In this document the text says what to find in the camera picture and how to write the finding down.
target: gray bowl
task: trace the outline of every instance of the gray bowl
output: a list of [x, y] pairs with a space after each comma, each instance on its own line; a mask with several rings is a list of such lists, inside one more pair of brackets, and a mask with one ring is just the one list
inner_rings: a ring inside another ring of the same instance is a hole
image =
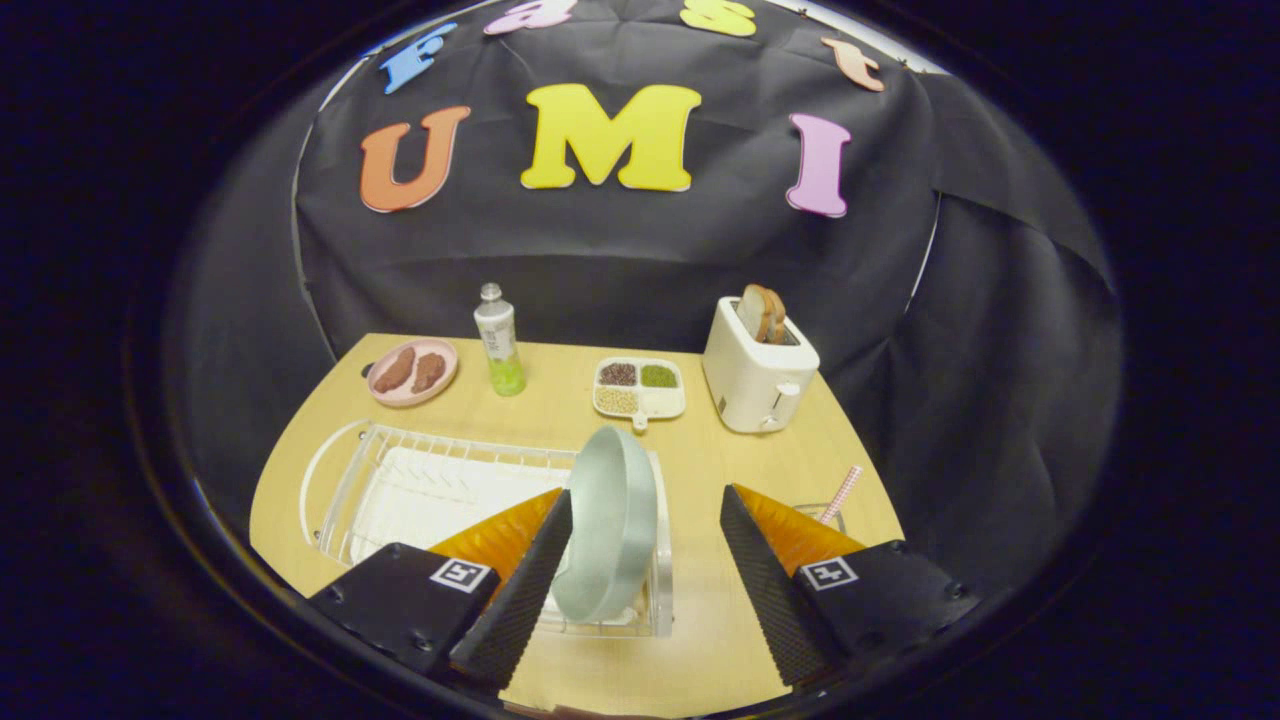
[[631, 605], [658, 541], [649, 456], [612, 425], [591, 436], [568, 478], [573, 534], [552, 594], [570, 623], [599, 623]]

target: beans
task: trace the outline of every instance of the beans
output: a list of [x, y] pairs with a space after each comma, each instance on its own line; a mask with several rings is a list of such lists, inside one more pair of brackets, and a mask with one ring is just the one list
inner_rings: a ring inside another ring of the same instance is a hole
[[598, 387], [595, 388], [595, 404], [600, 406], [600, 410], [605, 413], [618, 413], [621, 415], [631, 415], [640, 409], [636, 402], [636, 393], [627, 389], [614, 389], [612, 387]]
[[676, 387], [676, 373], [662, 365], [645, 365], [640, 370], [640, 384], [645, 387]]
[[636, 366], [631, 363], [613, 363], [600, 369], [600, 384], [605, 386], [634, 386], [636, 384]]

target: pink plate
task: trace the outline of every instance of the pink plate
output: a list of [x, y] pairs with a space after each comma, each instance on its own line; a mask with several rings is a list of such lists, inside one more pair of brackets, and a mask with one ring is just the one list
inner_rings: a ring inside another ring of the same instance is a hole
[[[398, 388], [378, 392], [374, 389], [374, 383], [378, 378], [383, 377], [387, 368], [392, 366], [396, 361], [396, 356], [401, 354], [406, 347], [413, 348], [413, 373], [401, 384]], [[435, 380], [435, 384], [424, 389], [422, 392], [411, 392], [413, 389], [413, 383], [417, 380], [417, 361], [429, 352], [436, 352], [444, 357], [444, 374], [440, 379]], [[453, 345], [447, 340], [440, 340], [438, 337], [424, 337], [415, 340], [413, 342], [406, 342], [404, 345], [396, 346], [390, 352], [383, 355], [383, 359], [374, 363], [374, 366], [369, 369], [369, 392], [374, 396], [374, 400], [387, 405], [388, 407], [408, 407], [410, 405], [417, 405], [430, 400], [440, 393], [442, 389], [449, 387], [453, 380], [453, 373], [458, 369], [458, 351], [454, 350]]]

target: foam letter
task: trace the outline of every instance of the foam letter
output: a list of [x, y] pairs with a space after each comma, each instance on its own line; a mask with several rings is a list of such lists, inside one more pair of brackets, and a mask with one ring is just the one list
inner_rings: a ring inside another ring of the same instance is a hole
[[379, 213], [394, 213], [417, 208], [430, 200], [449, 177], [453, 160], [453, 136], [458, 123], [471, 114], [471, 108], [456, 105], [436, 110], [422, 118], [426, 128], [426, 158], [422, 172], [410, 182], [396, 182], [396, 150], [399, 140], [408, 135], [408, 123], [399, 123], [372, 132], [360, 147], [365, 151], [365, 164], [360, 169], [360, 199], [365, 206]]
[[609, 119], [585, 85], [539, 87], [529, 94], [529, 104], [538, 108], [534, 161], [520, 182], [534, 190], [573, 184], [573, 169], [564, 164], [568, 145], [586, 179], [600, 184], [630, 146], [631, 160], [618, 170], [623, 187], [689, 190], [694, 178], [684, 168], [685, 126], [701, 102], [687, 87], [650, 85]]
[[787, 204], [828, 218], [842, 218], [847, 205], [840, 197], [840, 150], [849, 131], [831, 120], [791, 114], [800, 131], [800, 179], [787, 191]]
[[458, 23], [445, 23], [419, 38], [413, 45], [392, 55], [390, 60], [383, 63], [381, 68], [390, 77], [390, 82], [387, 83], [384, 92], [387, 95], [396, 92], [402, 85], [422, 74], [422, 70], [426, 68], [430, 68], [435, 63], [435, 58], [431, 58], [431, 55], [435, 55], [440, 47], [444, 47], [444, 38], [440, 36], [453, 32], [456, 27], [458, 27]]
[[570, 18], [570, 9], [577, 0], [538, 0], [507, 10], [507, 14], [489, 23], [485, 35], [503, 35], [526, 27], [552, 27]]
[[876, 68], [878, 70], [879, 63], [863, 55], [861, 50], [847, 42], [823, 37], [822, 44], [836, 51], [836, 65], [840, 67], [840, 72], [845, 73], [845, 77], [872, 92], [884, 91], [884, 83], [873, 78], [867, 72], [867, 68]]
[[680, 12], [680, 19], [689, 27], [709, 29], [735, 37], [755, 35], [755, 23], [748, 18], [755, 17], [755, 10], [730, 0], [685, 0], [687, 10]]

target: dish rack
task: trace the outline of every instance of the dish rack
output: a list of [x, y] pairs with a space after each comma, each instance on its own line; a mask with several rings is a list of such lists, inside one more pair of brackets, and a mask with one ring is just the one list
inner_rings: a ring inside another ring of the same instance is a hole
[[[360, 443], [329, 500], [321, 527], [308, 536], [320, 552], [347, 568], [389, 542], [426, 550], [518, 502], [566, 487], [577, 459], [577, 452], [568, 450], [476, 442], [365, 421], [338, 430], [316, 451], [302, 484], [301, 507], [319, 457], [349, 432], [360, 433]], [[536, 632], [612, 638], [671, 635], [667, 493], [658, 455], [648, 455], [658, 491], [658, 538], [640, 592], [617, 618], [590, 624], [567, 621], [547, 593]]]

